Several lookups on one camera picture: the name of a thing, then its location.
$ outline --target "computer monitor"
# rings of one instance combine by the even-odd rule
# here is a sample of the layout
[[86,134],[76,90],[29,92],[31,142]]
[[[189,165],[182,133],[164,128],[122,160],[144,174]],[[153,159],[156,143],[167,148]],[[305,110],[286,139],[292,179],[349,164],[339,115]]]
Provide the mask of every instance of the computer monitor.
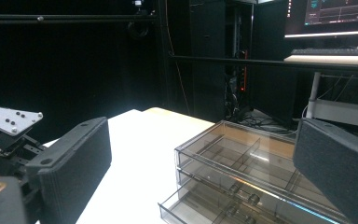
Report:
[[358,0],[287,0],[285,38],[358,36]]

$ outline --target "metal bracket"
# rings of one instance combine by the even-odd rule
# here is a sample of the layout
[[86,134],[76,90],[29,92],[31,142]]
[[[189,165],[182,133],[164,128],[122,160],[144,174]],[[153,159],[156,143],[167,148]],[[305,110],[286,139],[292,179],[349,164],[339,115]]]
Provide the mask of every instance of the metal bracket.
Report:
[[0,107],[0,131],[11,136],[22,133],[43,118],[42,113]]

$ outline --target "clear plastic drawer organizer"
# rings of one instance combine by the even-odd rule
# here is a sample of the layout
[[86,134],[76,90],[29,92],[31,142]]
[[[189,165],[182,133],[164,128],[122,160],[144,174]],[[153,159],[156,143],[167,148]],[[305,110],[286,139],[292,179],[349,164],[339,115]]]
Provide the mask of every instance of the clear plastic drawer organizer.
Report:
[[294,167],[294,141],[220,121],[175,149],[168,223],[349,223]]

